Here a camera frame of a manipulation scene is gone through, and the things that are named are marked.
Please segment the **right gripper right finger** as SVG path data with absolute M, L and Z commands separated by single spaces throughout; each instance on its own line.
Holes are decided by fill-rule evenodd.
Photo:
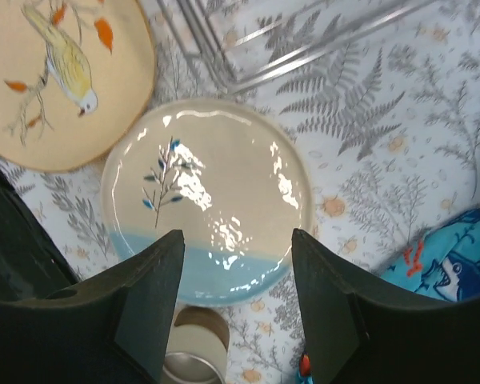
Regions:
M 480 296 L 449 303 L 394 286 L 292 234 L 316 383 L 480 383 Z

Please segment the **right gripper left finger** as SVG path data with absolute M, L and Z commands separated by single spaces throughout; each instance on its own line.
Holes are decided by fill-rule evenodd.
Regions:
M 182 273 L 172 230 L 46 298 L 0 300 L 0 383 L 156 383 Z

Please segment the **cream steel tumbler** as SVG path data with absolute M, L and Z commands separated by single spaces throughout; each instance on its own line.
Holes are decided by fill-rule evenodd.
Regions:
M 187 306 L 170 329 L 162 383 L 224 384 L 230 343 L 228 324 L 210 308 Z

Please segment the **wire dish rack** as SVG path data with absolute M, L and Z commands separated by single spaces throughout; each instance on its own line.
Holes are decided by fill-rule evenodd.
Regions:
M 191 73 L 251 90 L 377 33 L 431 1 L 160 1 Z

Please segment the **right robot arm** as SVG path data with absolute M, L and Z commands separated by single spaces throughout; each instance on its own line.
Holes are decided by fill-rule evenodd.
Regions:
M 186 237 L 80 282 L 0 171 L 0 383 L 158 383 Z M 384 282 L 304 230 L 294 273 L 316 383 L 480 383 L 480 296 Z

